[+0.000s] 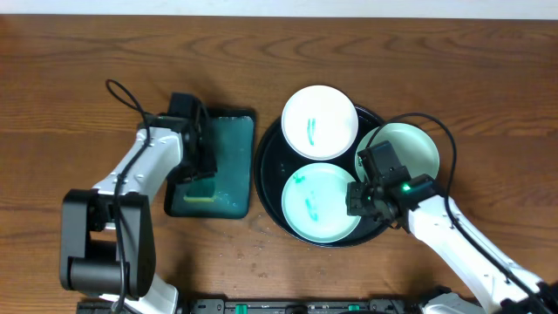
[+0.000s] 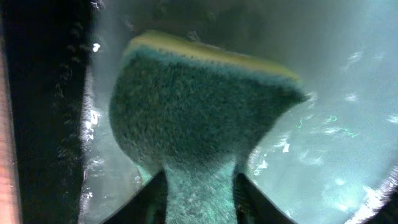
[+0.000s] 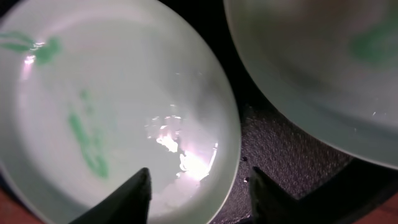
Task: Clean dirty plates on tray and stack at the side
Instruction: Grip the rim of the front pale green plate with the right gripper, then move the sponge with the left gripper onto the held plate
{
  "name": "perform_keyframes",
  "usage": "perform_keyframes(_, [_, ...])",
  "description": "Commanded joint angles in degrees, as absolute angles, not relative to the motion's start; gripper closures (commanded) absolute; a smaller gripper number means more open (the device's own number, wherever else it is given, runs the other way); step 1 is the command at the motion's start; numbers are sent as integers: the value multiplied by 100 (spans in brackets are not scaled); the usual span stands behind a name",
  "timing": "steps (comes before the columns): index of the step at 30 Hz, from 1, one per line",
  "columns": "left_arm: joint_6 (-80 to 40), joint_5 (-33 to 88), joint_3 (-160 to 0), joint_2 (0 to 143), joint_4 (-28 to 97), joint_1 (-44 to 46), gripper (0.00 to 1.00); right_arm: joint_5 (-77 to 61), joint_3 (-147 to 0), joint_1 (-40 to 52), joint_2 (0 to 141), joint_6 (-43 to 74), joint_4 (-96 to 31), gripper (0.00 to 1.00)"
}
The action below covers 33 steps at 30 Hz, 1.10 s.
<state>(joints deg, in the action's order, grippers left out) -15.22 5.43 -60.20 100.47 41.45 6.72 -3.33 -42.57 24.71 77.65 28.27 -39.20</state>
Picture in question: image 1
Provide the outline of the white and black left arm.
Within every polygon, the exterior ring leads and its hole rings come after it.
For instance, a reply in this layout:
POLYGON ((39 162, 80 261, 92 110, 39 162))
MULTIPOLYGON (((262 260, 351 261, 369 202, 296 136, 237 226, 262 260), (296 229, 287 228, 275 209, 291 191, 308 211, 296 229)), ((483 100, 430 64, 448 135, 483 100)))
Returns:
POLYGON ((59 281, 111 302, 111 311, 173 314, 179 292, 155 271, 150 207, 167 179, 211 176, 211 119, 149 115, 130 150, 102 181, 62 201, 59 281))

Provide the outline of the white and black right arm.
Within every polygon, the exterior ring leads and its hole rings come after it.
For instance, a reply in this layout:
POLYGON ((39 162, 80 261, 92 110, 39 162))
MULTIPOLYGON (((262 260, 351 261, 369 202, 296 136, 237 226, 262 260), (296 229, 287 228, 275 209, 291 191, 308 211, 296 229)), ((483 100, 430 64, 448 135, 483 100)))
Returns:
POLYGON ((556 313, 557 284, 545 283, 498 249, 429 175, 380 183, 350 182, 348 215, 396 223, 430 247, 486 313, 556 313))

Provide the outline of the pale green plate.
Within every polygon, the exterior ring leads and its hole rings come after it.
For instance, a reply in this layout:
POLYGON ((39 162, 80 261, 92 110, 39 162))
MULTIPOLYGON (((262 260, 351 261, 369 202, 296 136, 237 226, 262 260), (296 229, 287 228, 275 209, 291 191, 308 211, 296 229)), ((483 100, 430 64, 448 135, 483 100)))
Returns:
POLYGON ((361 217, 347 213, 345 197, 353 176, 330 163, 311 163, 297 169, 286 181, 282 213, 302 239, 317 243, 343 240, 357 228, 361 217))
POLYGON ((422 129, 406 123, 390 123, 374 137, 371 146, 389 141, 400 162, 412 178, 428 174, 436 179, 439 173, 439 150, 422 129))

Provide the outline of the green and yellow sponge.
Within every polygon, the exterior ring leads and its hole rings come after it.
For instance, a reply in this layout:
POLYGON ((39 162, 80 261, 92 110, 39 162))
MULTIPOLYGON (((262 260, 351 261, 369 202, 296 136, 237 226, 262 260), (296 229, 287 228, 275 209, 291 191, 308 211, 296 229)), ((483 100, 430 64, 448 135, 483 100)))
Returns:
POLYGON ((213 178, 189 182, 184 191, 186 202, 212 202, 215 199, 216 183, 213 178))

